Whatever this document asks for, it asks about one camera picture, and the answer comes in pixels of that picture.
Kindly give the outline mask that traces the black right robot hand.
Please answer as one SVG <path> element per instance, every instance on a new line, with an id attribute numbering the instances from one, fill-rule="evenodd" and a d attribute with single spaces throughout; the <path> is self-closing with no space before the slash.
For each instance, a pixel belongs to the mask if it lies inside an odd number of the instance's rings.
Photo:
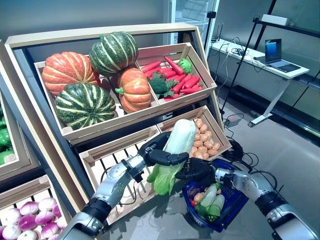
<path id="1" fill-rule="evenodd" d="M 192 157 L 184 163 L 175 177 L 179 180 L 211 185 L 216 183 L 215 173 L 217 168 L 218 166 L 213 161 Z"/>

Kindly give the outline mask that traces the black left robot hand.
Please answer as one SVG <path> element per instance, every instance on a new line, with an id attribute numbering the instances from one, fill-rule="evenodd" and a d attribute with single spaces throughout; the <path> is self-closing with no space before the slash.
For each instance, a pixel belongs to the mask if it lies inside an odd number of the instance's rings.
<path id="1" fill-rule="evenodd" d="M 170 135 L 171 131 L 163 132 L 145 143 L 138 151 L 140 161 L 135 167 L 142 170 L 145 166 L 149 167 L 155 164 L 176 166 L 187 161 L 189 159 L 187 152 L 169 153 L 164 150 Z"/>

